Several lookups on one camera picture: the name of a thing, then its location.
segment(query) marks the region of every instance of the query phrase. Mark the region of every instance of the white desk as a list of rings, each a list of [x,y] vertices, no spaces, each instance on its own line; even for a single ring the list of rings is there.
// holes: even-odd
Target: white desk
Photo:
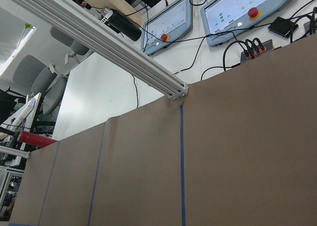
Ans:
[[[270,23],[277,16],[290,17],[297,9],[310,0],[292,0],[280,12],[276,12],[263,20],[260,24]],[[201,0],[193,0],[194,3],[201,3]],[[298,14],[304,14],[313,10],[313,2]],[[149,10],[149,18],[154,16],[165,7],[161,1]],[[201,6],[193,7],[193,30],[183,39],[191,39],[205,35],[200,17]],[[146,22],[147,15],[143,15],[143,22]],[[299,28],[294,32],[294,39],[304,34],[303,24],[308,19],[302,19]],[[262,42],[273,39],[274,47],[289,44],[289,39],[284,39],[267,30],[267,27],[257,28],[241,35],[239,40],[258,37]],[[152,55],[152,58],[171,72],[188,68],[195,57],[201,40],[193,40],[184,43],[175,43],[165,50]],[[133,43],[140,47],[140,40]],[[211,48],[204,41],[194,66],[187,71],[177,74],[179,78],[187,83],[200,81],[201,75],[211,66],[222,66],[222,55],[228,44]],[[226,65],[231,66],[240,62],[241,47],[233,45],[226,55]],[[209,70],[204,79],[223,72],[221,68]],[[162,96],[155,89],[137,80],[140,93],[140,105],[145,105]],[[61,140],[75,133],[105,122],[109,117],[120,115],[133,110],[136,107],[136,94],[133,85],[133,78],[116,65],[94,53],[85,61],[71,71],[62,100],[60,112],[56,121],[53,139]]]
[[[33,109],[30,111],[30,113],[26,116],[25,118],[25,122],[24,122],[24,125],[23,127],[25,127],[24,131],[26,132],[30,132],[29,128],[31,128],[33,122],[34,122],[34,118],[35,118],[35,114],[36,114],[36,110],[39,106],[39,100],[41,98],[41,93],[38,93],[34,99],[35,99],[35,103],[34,103],[34,106],[33,106]],[[7,128],[7,125],[6,124],[11,124],[11,120],[13,118],[17,118],[22,112],[23,110],[27,107],[28,103],[27,102],[24,106],[22,106],[18,111],[16,111],[13,115],[11,115],[6,121],[3,122],[3,124],[1,125],[1,127],[3,128]],[[20,150],[24,150],[25,148],[25,143],[22,143],[21,147],[20,147]],[[6,166],[17,166],[20,164],[20,161],[21,161],[21,157],[17,156],[14,160],[10,161],[10,162],[6,162]]]

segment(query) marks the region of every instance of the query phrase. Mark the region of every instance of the tablet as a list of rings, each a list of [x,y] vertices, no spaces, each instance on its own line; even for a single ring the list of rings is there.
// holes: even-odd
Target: tablet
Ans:
[[[205,34],[234,31],[239,34],[281,9],[290,0],[211,0],[201,8]],[[233,35],[211,35],[209,46],[217,46],[232,39]]]
[[[193,12],[189,0],[176,0],[144,23],[143,29],[147,32],[142,31],[141,51],[153,54],[171,44],[164,41],[182,38],[192,28]]]

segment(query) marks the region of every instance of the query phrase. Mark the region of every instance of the red emergency stop button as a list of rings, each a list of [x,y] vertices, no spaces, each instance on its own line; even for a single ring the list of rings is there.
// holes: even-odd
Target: red emergency stop button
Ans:
[[[160,37],[160,39],[163,41],[163,42],[166,42],[169,40],[169,35],[167,34],[162,34],[162,36]]]
[[[256,7],[252,7],[249,9],[248,15],[250,19],[257,19],[261,15],[261,11]]]

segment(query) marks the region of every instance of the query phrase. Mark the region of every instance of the brown surface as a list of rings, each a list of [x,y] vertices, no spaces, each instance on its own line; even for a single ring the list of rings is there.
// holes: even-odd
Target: brown surface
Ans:
[[[31,153],[10,223],[38,225],[57,146],[58,142]]]
[[[317,224],[316,46],[315,35],[190,86],[188,226]]]
[[[123,14],[131,14],[135,12],[135,9],[127,3],[125,0],[85,0],[88,4],[98,8],[114,8],[121,11]],[[142,26],[142,17],[140,13],[135,13],[129,16],[129,19]]]
[[[104,124],[62,140],[42,226],[87,226]]]
[[[92,226],[181,225],[180,104],[161,98],[107,121]]]

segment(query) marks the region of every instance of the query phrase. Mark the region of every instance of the touchscreen display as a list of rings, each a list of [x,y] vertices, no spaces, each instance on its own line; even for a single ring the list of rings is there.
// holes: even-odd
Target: touchscreen display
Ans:
[[[144,29],[149,33],[144,32],[143,48],[145,48],[145,45],[147,47],[151,46],[157,40],[155,37],[160,38],[162,34],[168,34],[185,23],[186,0],[180,0],[160,16],[150,21],[149,25],[145,25]]]
[[[211,34],[224,29],[233,21],[248,13],[266,0],[216,0],[205,8],[207,23]]]

